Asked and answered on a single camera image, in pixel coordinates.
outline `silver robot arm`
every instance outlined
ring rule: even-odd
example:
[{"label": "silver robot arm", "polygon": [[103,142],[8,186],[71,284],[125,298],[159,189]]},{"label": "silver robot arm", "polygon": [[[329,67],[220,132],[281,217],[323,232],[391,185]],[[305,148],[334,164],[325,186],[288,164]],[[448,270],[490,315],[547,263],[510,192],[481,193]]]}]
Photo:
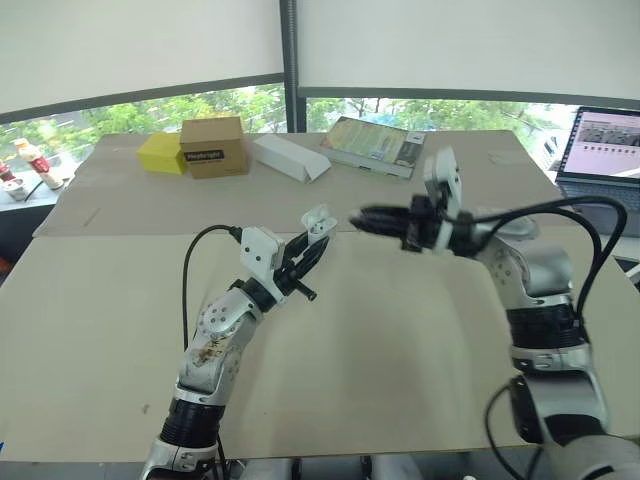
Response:
[{"label": "silver robot arm", "polygon": [[429,196],[409,208],[362,208],[360,230],[397,237],[402,248],[449,249],[489,271],[510,324],[513,366],[509,383],[515,426],[527,442],[543,445],[558,480],[640,478],[640,449],[607,435],[608,410],[583,322],[572,305],[566,252],[538,238],[521,218],[497,231],[461,211],[461,179],[451,148],[427,159]]},{"label": "silver robot arm", "polygon": [[288,244],[264,227],[242,230],[241,262],[251,278],[236,280],[221,299],[200,312],[169,415],[152,444],[141,480],[199,480],[215,466],[220,420],[242,354],[263,314],[284,303],[294,290],[309,300],[316,297],[300,280],[324,253],[337,222],[321,205],[307,212],[302,223],[307,231]]}]

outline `book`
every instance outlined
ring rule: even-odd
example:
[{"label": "book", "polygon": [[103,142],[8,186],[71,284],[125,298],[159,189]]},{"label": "book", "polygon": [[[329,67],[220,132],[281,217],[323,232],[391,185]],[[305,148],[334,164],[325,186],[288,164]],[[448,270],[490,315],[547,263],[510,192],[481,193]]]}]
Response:
[{"label": "book", "polygon": [[340,117],[320,143],[320,151],[354,167],[411,178],[425,135]]}]

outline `white box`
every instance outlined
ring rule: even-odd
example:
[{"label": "white box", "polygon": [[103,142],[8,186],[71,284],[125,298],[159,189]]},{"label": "white box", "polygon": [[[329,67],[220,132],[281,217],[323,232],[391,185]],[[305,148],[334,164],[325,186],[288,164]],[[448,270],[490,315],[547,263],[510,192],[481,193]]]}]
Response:
[{"label": "white box", "polygon": [[331,167],[327,157],[267,134],[254,140],[255,159],[303,183],[313,182]]}]

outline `green foliage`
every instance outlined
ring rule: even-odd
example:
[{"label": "green foliage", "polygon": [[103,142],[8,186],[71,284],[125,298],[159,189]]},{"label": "green foliage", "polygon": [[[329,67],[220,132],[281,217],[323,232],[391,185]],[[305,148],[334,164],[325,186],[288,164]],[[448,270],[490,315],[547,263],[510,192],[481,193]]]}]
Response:
[{"label": "green foliage", "polygon": [[[384,98],[311,98],[307,103],[309,131],[327,131],[340,115],[378,119],[407,130],[512,130],[529,148],[536,133],[557,128],[530,113],[531,104],[471,100],[389,100]],[[15,159],[13,141],[27,138],[45,155],[74,152],[83,160],[102,135],[179,131],[183,120],[235,115],[245,132],[286,130],[282,84],[220,90],[194,95],[124,103],[82,112],[81,121],[58,125],[55,119],[35,119],[0,125],[0,160],[13,169],[28,168]]]},{"label": "green foliage", "polygon": [[307,102],[307,130],[326,132],[346,109],[344,98],[310,98]]}]

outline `window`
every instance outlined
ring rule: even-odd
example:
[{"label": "window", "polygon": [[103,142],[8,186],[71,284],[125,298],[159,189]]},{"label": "window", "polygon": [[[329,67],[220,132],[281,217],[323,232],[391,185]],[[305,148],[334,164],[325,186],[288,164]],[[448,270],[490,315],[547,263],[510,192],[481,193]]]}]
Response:
[{"label": "window", "polygon": [[30,171],[13,141],[40,147],[52,167],[75,170],[102,135],[180,131],[183,120],[225,115],[242,118],[247,133],[286,131],[281,83],[123,103],[0,125],[0,160],[14,173]]},{"label": "window", "polygon": [[340,115],[406,130],[512,130],[538,166],[560,160],[577,110],[575,105],[477,100],[310,98],[309,132],[325,132]]}]

